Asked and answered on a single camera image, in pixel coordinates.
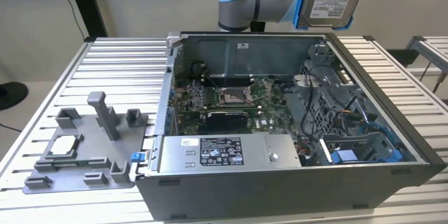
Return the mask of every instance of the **black cable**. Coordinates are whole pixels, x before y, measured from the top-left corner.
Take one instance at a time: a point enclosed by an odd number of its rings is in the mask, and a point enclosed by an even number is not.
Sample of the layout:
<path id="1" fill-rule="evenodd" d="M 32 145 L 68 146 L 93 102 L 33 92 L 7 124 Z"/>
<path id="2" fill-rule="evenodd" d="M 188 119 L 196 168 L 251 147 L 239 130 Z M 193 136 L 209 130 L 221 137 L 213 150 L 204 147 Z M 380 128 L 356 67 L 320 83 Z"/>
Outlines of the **black cable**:
<path id="1" fill-rule="evenodd" d="M 311 104 L 313 103 L 313 82 L 311 81 L 311 77 L 309 77 L 309 71 L 308 71 L 308 80 L 309 80 L 309 95 L 308 95 L 308 104 L 307 104 L 307 108 L 305 108 L 305 113 L 301 117 L 301 121 L 300 121 L 300 130 L 301 133 L 308 137 L 308 139 L 311 141 L 316 141 L 315 140 L 315 136 L 312 135 L 312 133 L 309 134 L 305 130 L 304 130 L 304 123 L 305 123 L 305 119 L 307 116 L 309 114 L 309 110 L 311 110 Z"/>
<path id="2" fill-rule="evenodd" d="M 436 83 L 436 86 L 433 87 L 435 89 L 432 90 L 433 93 L 436 93 L 437 89 L 439 89 L 439 85 L 440 85 L 440 82 Z"/>
<path id="3" fill-rule="evenodd" d="M 11 129 L 13 131 L 17 131 L 17 132 L 21 132 L 21 130 L 17 130 L 16 128 L 13 127 L 9 127 L 9 126 L 5 126 L 4 124 L 0 124 L 1 127 L 7 128 L 7 129 Z"/>
<path id="4" fill-rule="evenodd" d="M 348 102 L 348 104 L 345 105 L 344 107 L 344 110 L 349 110 L 349 107 L 352 106 L 353 102 L 356 101 L 357 99 L 357 96 L 355 95 L 351 99 L 351 101 Z"/>
<path id="5" fill-rule="evenodd" d="M 77 22 L 76 14 L 75 14 L 75 8 L 73 8 L 73 5 L 72 5 L 71 0 L 67 0 L 67 1 L 68 1 L 68 4 L 69 4 L 69 7 L 72 8 L 72 14 L 73 14 L 73 18 L 75 18 L 76 26 L 77 26 L 77 29 L 79 29 L 81 35 L 83 35 L 83 40 L 84 40 L 84 39 L 85 39 L 85 35 L 84 35 L 84 32 L 83 32 L 81 27 L 79 26 L 79 22 Z"/>
<path id="6" fill-rule="evenodd" d="M 427 74 L 427 71 L 428 71 L 429 66 L 431 66 L 431 62 L 428 63 L 428 66 L 427 66 L 427 68 L 425 68 L 425 71 L 423 71 L 423 74 L 421 74 L 421 76 L 420 76 L 420 81 L 423 80 L 423 77 L 424 77 L 425 74 Z"/>

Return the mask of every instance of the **metal frame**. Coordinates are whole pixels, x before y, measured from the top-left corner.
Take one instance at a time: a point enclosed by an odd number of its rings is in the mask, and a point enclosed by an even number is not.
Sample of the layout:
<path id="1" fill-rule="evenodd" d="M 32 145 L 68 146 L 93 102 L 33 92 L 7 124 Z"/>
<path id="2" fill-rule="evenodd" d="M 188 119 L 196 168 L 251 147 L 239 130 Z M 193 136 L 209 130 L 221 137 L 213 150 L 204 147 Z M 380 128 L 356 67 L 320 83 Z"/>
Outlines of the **metal frame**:
<path id="1" fill-rule="evenodd" d="M 448 37 L 415 36 L 407 49 L 415 49 L 441 72 L 448 73 Z"/>
<path id="2" fill-rule="evenodd" d="M 448 109 L 431 91 L 419 83 L 376 41 L 363 37 L 340 37 L 364 70 L 375 80 L 439 156 L 448 162 Z M 75 106 L 89 113 L 81 104 L 84 95 L 101 88 L 115 93 L 107 101 L 125 108 L 123 101 L 152 113 L 148 120 L 143 149 L 152 148 L 152 125 L 156 119 L 160 86 L 149 80 L 164 73 L 164 39 L 99 39 L 85 43 L 69 63 L 49 95 L 0 163 L 0 219 L 5 222 L 45 223 L 123 223 L 152 222 L 152 216 L 136 187 L 77 193 L 24 195 L 21 186 L 32 159 L 43 153 L 55 130 L 55 106 Z M 351 210 L 273 217 L 213 220 L 197 223 L 445 223 L 448 221 L 448 169 L 419 187 L 396 192 L 383 204 L 368 210 Z"/>
<path id="3" fill-rule="evenodd" d="M 96 0 L 75 0 L 91 37 L 107 37 L 101 12 Z"/>

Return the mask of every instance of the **aluminum extrusion table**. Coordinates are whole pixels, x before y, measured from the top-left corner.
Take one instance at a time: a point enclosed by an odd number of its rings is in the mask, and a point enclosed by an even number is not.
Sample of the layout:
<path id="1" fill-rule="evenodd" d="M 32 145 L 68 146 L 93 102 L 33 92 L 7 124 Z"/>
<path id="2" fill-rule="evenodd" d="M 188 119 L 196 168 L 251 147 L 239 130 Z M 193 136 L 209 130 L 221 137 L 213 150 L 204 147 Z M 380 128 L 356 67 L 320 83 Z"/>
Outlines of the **aluminum extrusion table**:
<path id="1" fill-rule="evenodd" d="M 377 42 L 340 37 L 345 47 L 448 162 L 448 108 Z M 107 93 L 116 112 L 149 114 L 144 149 L 152 133 L 167 60 L 165 39 L 99 38 L 83 44 L 23 133 L 0 162 L 0 221 L 13 223 L 155 222 L 137 188 L 24 195 L 21 187 L 57 126 L 60 108 L 93 114 L 91 91 Z M 448 169 L 420 187 L 408 187 L 369 210 L 209 220 L 197 223 L 448 223 Z"/>

